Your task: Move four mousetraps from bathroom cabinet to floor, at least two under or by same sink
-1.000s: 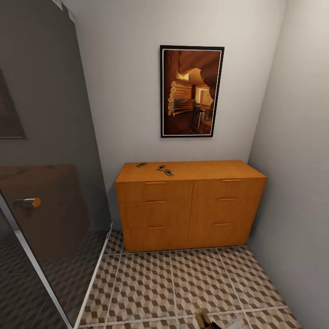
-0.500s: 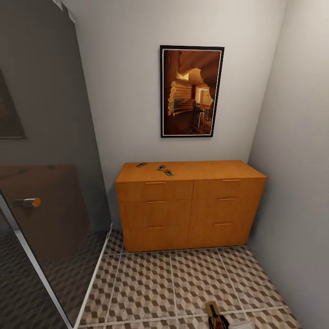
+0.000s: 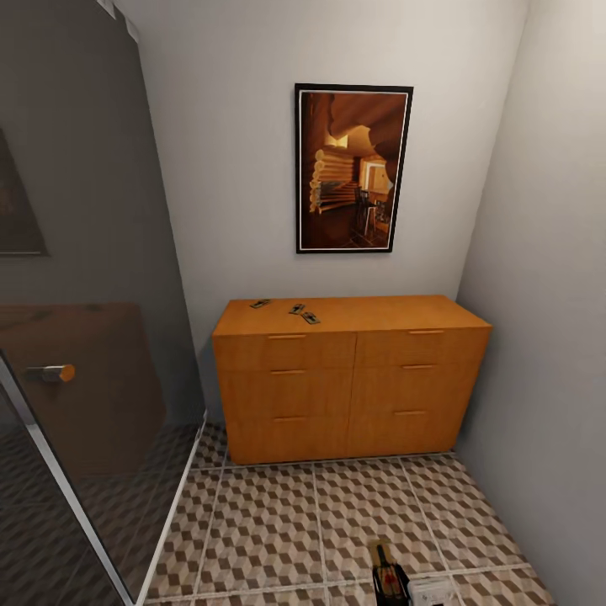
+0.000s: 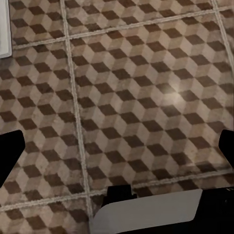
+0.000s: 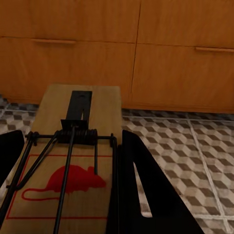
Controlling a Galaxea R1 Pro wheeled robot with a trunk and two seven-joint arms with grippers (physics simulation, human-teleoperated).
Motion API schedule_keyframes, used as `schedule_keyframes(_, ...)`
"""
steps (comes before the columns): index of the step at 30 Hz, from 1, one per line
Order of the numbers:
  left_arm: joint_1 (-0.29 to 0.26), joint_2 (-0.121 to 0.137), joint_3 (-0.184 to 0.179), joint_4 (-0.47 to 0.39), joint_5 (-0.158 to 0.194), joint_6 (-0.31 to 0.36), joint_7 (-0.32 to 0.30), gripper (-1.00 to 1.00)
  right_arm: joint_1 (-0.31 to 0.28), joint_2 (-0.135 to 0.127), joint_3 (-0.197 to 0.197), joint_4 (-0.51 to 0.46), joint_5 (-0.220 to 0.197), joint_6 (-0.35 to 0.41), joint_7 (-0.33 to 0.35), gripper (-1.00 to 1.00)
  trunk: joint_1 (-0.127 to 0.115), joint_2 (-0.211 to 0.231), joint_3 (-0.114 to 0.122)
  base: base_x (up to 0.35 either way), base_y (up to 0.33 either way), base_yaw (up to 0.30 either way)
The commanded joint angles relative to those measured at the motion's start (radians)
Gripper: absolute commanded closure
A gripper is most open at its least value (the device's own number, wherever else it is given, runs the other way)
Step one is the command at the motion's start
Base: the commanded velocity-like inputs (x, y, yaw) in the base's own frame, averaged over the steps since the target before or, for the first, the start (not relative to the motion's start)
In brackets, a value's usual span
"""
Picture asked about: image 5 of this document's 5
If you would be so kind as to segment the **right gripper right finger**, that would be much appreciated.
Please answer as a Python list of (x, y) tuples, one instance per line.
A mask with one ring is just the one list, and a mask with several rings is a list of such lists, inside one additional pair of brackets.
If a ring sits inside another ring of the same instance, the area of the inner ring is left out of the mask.
[[(141, 138), (122, 131), (126, 234), (204, 234)], [(136, 165), (153, 217), (144, 217), (138, 197)]]

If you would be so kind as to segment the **mousetrap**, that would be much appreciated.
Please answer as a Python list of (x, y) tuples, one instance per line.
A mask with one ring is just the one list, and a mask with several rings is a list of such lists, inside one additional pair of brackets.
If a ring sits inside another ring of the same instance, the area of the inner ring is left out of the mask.
[(126, 234), (120, 86), (48, 84), (0, 234)]

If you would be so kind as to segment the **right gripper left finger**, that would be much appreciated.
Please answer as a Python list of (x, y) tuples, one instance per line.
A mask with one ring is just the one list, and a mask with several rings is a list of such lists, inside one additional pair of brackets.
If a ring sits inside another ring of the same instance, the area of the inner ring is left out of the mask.
[(0, 188), (18, 161), (24, 144), (21, 130), (0, 135)]

